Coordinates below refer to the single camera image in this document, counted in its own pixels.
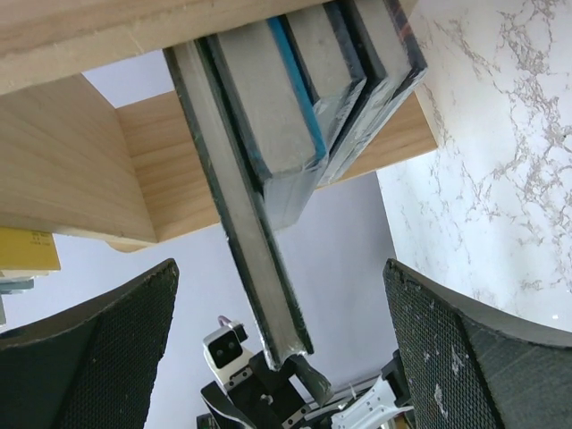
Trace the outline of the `yellow book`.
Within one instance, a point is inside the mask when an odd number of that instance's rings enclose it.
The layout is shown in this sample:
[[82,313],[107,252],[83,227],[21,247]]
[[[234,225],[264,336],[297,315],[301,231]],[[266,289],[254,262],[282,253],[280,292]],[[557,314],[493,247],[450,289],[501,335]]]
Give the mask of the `yellow book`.
[[52,233],[1,228],[1,275],[61,269]]

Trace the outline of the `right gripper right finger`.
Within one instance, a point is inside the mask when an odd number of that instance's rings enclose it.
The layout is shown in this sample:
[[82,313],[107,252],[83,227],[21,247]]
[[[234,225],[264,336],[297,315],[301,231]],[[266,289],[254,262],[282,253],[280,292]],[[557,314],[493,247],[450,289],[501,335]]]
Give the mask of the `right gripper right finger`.
[[383,282],[419,428],[569,428],[571,334],[390,259]]

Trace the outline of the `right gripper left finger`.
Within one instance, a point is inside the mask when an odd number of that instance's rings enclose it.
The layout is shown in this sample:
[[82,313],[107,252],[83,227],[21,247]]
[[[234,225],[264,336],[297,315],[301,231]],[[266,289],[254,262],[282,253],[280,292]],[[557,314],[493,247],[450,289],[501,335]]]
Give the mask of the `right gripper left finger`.
[[3,428],[142,428],[172,324],[167,259],[122,286],[1,335]]

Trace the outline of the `teal underwater cover book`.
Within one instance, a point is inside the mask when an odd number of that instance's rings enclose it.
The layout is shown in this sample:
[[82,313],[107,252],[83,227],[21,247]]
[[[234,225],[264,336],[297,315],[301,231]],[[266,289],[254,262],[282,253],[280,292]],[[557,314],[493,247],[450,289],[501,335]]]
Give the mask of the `teal underwater cover book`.
[[241,142],[275,230],[300,218],[328,151],[295,55],[277,18],[209,36]]

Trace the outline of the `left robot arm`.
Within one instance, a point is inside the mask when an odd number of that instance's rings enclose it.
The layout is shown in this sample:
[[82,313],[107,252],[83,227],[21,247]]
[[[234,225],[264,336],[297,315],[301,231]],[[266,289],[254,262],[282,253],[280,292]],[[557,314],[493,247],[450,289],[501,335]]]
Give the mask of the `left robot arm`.
[[261,352],[246,350],[236,363],[230,374],[216,368],[201,390],[208,412],[198,428],[380,428],[413,409],[398,351],[378,377],[337,392],[302,357],[278,372]]

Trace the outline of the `Robinson Crusoe purple book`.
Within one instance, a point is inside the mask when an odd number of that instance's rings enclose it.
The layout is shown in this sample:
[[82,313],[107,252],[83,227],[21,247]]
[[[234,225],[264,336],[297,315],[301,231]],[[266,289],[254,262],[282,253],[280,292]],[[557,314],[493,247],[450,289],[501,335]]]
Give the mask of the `Robinson Crusoe purple book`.
[[427,63],[399,1],[339,1],[366,84],[336,139],[321,180],[349,169],[426,74]]

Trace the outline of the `wooden two-tier shelf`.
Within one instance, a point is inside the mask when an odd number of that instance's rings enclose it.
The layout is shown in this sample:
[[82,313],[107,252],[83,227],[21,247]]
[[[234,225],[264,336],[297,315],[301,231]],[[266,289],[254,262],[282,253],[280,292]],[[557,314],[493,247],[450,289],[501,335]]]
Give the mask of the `wooden two-tier shelf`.
[[147,247],[216,224],[174,92],[114,108],[85,71],[300,1],[4,1],[1,224]]

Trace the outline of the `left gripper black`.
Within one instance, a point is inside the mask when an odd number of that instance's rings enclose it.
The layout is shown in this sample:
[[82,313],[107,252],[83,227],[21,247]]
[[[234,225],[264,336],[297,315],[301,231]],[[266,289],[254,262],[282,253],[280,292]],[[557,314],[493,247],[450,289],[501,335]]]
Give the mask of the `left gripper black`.
[[211,382],[200,391],[217,428],[304,428],[310,406],[290,381],[295,376],[318,407],[333,396],[332,384],[301,355],[289,357],[278,371],[271,370],[263,352],[249,360],[252,375],[225,391]]

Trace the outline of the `Wuthering Heights blue book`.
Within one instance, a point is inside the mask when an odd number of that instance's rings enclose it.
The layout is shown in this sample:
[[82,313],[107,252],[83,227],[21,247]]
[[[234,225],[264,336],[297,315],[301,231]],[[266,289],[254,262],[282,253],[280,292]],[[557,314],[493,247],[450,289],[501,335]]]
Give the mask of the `Wuthering Heights blue book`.
[[349,34],[349,13],[331,1],[280,17],[324,144],[331,150],[358,142],[352,109],[366,73]]

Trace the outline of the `dark green gold book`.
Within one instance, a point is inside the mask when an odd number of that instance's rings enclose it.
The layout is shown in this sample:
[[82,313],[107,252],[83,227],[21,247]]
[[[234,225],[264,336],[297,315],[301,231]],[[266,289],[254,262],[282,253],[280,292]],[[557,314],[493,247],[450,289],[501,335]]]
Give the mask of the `dark green gold book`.
[[314,346],[243,154],[218,73],[197,41],[164,50],[215,208],[274,371]]

